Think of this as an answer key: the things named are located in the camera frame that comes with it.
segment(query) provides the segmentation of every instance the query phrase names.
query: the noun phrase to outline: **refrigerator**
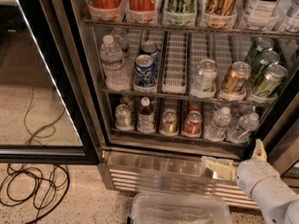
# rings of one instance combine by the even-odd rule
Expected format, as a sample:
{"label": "refrigerator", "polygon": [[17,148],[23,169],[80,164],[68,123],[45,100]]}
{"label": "refrigerator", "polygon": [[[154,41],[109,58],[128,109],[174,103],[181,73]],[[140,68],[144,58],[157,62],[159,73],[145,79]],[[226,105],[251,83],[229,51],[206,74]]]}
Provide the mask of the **refrigerator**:
{"label": "refrigerator", "polygon": [[[208,171],[202,157],[231,161],[233,166],[250,158],[255,140],[263,140],[268,161],[296,192],[299,187],[298,132],[298,56],[297,33],[251,31],[235,28],[213,29],[199,26],[201,0],[195,0],[198,13],[194,26],[176,26],[164,22],[164,1],[159,0],[155,23],[95,21],[87,8],[92,0],[16,0],[38,50],[50,72],[65,109],[80,138],[81,147],[1,146],[1,162],[74,163],[97,165],[107,189],[200,193],[222,197],[231,206],[258,208],[234,181]],[[131,67],[129,88],[113,91],[105,82],[99,49],[104,35],[124,27],[130,40]],[[244,61],[253,40],[269,37],[288,77],[272,103],[223,101],[220,86],[229,66]],[[159,44],[160,64],[157,84],[150,91],[135,86],[135,58],[145,41]],[[215,94],[198,98],[192,93],[193,68],[202,59],[216,61],[219,75]],[[152,133],[136,128],[120,130],[115,109],[122,95],[154,98],[155,127]],[[184,111],[188,101],[203,106],[202,133],[182,135]],[[219,104],[234,108],[247,105],[260,115],[261,125],[246,144],[211,142],[203,138],[211,110]],[[174,108],[178,114],[178,132],[161,132],[163,112]]]}

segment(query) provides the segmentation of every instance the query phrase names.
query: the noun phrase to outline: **robotic arm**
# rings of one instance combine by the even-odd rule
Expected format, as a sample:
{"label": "robotic arm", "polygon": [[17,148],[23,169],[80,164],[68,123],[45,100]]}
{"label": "robotic arm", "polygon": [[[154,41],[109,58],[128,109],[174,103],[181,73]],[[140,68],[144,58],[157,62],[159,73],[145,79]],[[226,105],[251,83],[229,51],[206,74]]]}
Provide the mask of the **robotic arm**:
{"label": "robotic arm", "polygon": [[252,158],[242,161],[236,171],[232,165],[217,164],[207,157],[203,162],[224,178],[235,179],[245,194],[259,205],[267,224],[299,224],[299,195],[280,179],[279,173],[266,161],[260,140],[256,142]]}

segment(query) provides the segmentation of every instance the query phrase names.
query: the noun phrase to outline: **plastic bottle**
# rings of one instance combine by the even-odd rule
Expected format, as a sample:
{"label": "plastic bottle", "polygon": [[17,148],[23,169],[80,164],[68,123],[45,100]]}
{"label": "plastic bottle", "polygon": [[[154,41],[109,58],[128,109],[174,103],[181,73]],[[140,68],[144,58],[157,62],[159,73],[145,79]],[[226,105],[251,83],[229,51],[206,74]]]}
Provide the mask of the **plastic bottle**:
{"label": "plastic bottle", "polygon": [[140,101],[140,106],[138,108],[137,129],[142,133],[154,132],[155,125],[153,104],[150,102],[149,97],[143,97]]}
{"label": "plastic bottle", "polygon": [[112,35],[105,35],[100,49],[101,63],[106,75],[107,86],[115,91],[129,88],[129,77],[121,47]]}
{"label": "plastic bottle", "polygon": [[223,141],[225,130],[232,120],[231,109],[227,106],[216,110],[212,120],[206,127],[204,138],[212,142]]}
{"label": "plastic bottle", "polygon": [[112,30],[111,35],[120,45],[123,56],[127,57],[130,54],[129,36],[127,31],[124,28],[116,27]]}
{"label": "plastic bottle", "polygon": [[238,122],[227,130],[226,140],[235,144],[249,141],[249,137],[260,126],[259,115],[255,112],[239,118]]}

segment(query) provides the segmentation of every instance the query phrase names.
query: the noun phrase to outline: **white bottle cap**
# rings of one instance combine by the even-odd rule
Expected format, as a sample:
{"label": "white bottle cap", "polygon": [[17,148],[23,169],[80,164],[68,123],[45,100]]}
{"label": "white bottle cap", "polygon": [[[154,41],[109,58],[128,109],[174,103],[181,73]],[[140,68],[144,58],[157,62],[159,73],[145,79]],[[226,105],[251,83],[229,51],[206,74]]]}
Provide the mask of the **white bottle cap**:
{"label": "white bottle cap", "polygon": [[113,42],[114,42],[114,39],[113,39],[113,36],[112,35],[105,35],[104,37],[103,37],[103,42],[105,43],[105,44],[112,44]]}
{"label": "white bottle cap", "polygon": [[221,108],[221,113],[222,113],[223,115],[228,115],[229,113],[231,113],[231,109],[230,109],[229,107],[227,107],[227,106],[222,107],[222,108]]}
{"label": "white bottle cap", "polygon": [[259,115],[257,113],[250,113],[249,114],[249,118],[251,120],[258,120],[259,119]]}
{"label": "white bottle cap", "polygon": [[142,104],[142,106],[149,106],[150,105],[150,99],[149,99],[149,97],[143,97],[141,99],[141,104]]}

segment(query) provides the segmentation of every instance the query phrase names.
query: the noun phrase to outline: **blue can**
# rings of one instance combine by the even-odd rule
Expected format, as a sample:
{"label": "blue can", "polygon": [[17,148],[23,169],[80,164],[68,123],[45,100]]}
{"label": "blue can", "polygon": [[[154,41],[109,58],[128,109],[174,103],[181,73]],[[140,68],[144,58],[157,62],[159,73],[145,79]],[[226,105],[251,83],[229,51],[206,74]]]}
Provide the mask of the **blue can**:
{"label": "blue can", "polygon": [[135,59],[135,77],[140,87],[152,87],[156,84],[155,62],[149,55],[139,55]]}
{"label": "blue can", "polygon": [[158,45],[153,41],[146,41],[141,45],[140,54],[146,54],[153,58],[155,62],[155,76],[158,76],[158,69],[159,69],[159,55],[160,49]]}

